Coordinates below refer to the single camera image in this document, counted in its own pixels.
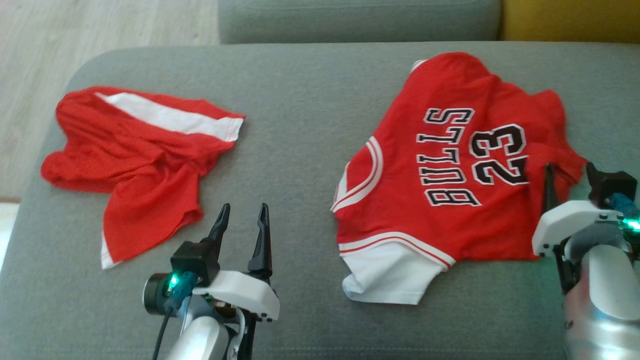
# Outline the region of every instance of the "red fabric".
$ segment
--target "red fabric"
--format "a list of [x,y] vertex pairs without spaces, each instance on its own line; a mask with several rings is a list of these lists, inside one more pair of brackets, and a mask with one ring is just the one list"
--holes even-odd
[[114,263],[131,259],[199,221],[203,214],[198,179],[234,144],[147,124],[96,95],[120,93],[215,119],[244,118],[205,100],[105,86],[64,96],[56,118],[68,141],[62,151],[45,159],[41,174],[60,188],[111,193],[103,226]]
[[[441,110],[440,121],[446,109],[473,109],[474,113],[466,124],[463,115],[436,123],[426,121],[429,109]],[[474,136],[477,132],[518,126],[525,138],[518,154],[508,154],[507,150],[516,152],[509,147],[515,135],[499,138],[499,146],[493,149],[478,140],[480,135]],[[452,136],[447,132],[450,127],[462,128],[458,143],[418,142],[419,134]],[[580,181],[586,162],[572,150],[564,133],[563,106],[553,91],[527,95],[490,74],[478,59],[465,53],[442,54],[422,63],[410,74],[373,134],[382,152],[382,159],[378,159],[383,164],[380,180],[362,200],[332,208],[339,223],[337,242],[341,254],[374,247],[376,244],[367,242],[368,238],[394,231],[409,234],[456,261],[536,259],[531,238],[541,215],[545,165],[556,166],[556,189],[559,200],[565,201],[571,186]],[[472,142],[484,146],[488,157],[474,155]],[[419,155],[448,156],[445,149],[457,149],[458,164],[424,158],[419,163]],[[374,158],[367,147],[355,154],[345,172],[347,192],[371,178]],[[472,171],[480,161],[495,160],[518,175],[518,170],[508,163],[515,158],[524,158],[525,183],[507,183],[492,168],[486,171],[493,184],[481,183]],[[423,184],[421,167],[458,168],[465,180]],[[479,204],[435,206],[425,191],[437,189],[472,192]],[[337,204],[345,204],[347,199],[353,201],[358,192],[346,197],[339,193],[338,190]],[[357,248],[349,245],[355,241],[359,241]]]

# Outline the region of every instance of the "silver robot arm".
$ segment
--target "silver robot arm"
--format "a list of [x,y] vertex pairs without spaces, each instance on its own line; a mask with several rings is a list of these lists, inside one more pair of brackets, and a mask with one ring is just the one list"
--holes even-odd
[[260,233],[246,273],[220,270],[218,264],[229,212],[225,204],[208,237],[180,246],[171,258],[172,273],[154,274],[147,281],[147,312],[165,316],[154,360],[170,317],[182,318],[182,330],[166,360],[251,359],[256,323],[278,319],[280,300],[269,281],[268,207],[263,204],[260,210]]
[[[593,177],[599,173],[594,167],[591,171]],[[640,359],[640,282],[632,266],[640,220],[629,200],[635,197],[635,179],[626,173],[609,174],[627,181],[627,186],[620,186],[616,176],[590,178],[591,200],[556,206],[554,195],[549,195],[553,171],[547,169],[547,175],[544,206],[550,210],[540,218],[532,247],[534,253],[556,259],[565,295],[566,358]],[[607,199],[614,193],[620,196],[617,191],[626,193],[627,207],[597,206],[611,204]]]

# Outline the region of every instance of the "white trim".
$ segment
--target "white trim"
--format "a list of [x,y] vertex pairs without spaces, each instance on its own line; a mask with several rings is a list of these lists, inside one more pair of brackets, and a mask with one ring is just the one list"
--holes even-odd
[[100,264],[102,265],[102,269],[110,269],[116,266],[119,263],[114,263],[111,258],[111,254],[109,253],[109,248],[107,248],[107,239],[104,237],[104,231],[102,232],[102,245],[100,246]]
[[215,136],[225,142],[238,139],[238,132],[244,120],[233,117],[214,119],[199,113],[171,108],[126,92],[110,96],[100,93],[95,95],[147,124],[183,134],[200,133]]
[[335,191],[335,197],[333,198],[333,203],[336,203],[338,199],[343,199],[347,194],[347,169],[349,168],[349,161],[347,165],[344,167],[344,173],[342,174],[342,178],[338,183],[338,187]]
[[422,65],[422,63],[424,63],[427,60],[418,60],[415,63],[413,63],[413,66],[411,67],[410,73],[413,72],[415,69],[417,69],[420,65]]
[[359,254],[367,249],[371,249],[372,247],[390,242],[402,243],[446,268],[449,268],[456,263],[456,260],[446,252],[438,250],[409,234],[400,233],[399,231],[381,233],[351,243],[339,243],[338,248],[340,249],[340,256],[344,257]]
[[[382,176],[382,168],[383,168],[383,158],[382,158],[382,149],[380,148],[380,144],[376,140],[375,137],[370,137],[369,141],[366,144],[367,149],[369,150],[369,154],[371,155],[371,173],[367,177],[365,181],[358,184],[358,186],[354,187],[350,191],[346,192],[344,196],[340,197],[339,193],[336,195],[336,201],[331,207],[332,212],[336,212],[346,206],[350,206],[356,204],[357,202],[364,199],[369,193],[373,191],[378,182],[380,181],[380,177]],[[345,174],[342,178],[345,180],[345,189],[346,189],[346,171],[348,168],[345,168]]]

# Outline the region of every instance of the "gray fabric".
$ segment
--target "gray fabric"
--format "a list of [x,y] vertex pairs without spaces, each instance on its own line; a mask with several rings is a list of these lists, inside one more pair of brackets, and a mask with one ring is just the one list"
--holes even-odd
[[[640,46],[458,42],[144,48],[87,63],[69,90],[116,85],[205,98],[247,115],[236,147],[200,185],[205,219],[116,268],[100,270],[108,196],[53,188],[34,171],[0,274],[6,359],[148,359],[161,319],[143,285],[199,240],[224,202],[232,217],[223,268],[249,260],[261,202],[270,206],[273,286],[281,318],[261,323],[255,359],[560,360],[562,298],[555,265],[454,265],[418,306],[349,301],[329,207],[345,163],[363,146],[413,62],[467,51],[529,92],[554,89],[574,148],[602,170],[640,177]],[[53,125],[42,150],[63,147]],[[573,192],[584,198],[585,183]],[[179,323],[169,324],[163,353]]]
[[220,0],[222,44],[495,40],[500,0]]

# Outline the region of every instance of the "red basketball jersey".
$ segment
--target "red basketball jersey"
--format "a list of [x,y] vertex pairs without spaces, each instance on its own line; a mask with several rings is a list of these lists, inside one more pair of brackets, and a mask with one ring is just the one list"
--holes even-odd
[[553,91],[528,95],[465,53],[418,62],[337,187],[340,255],[398,243],[443,269],[535,259],[546,164],[561,201],[585,165],[564,133]]

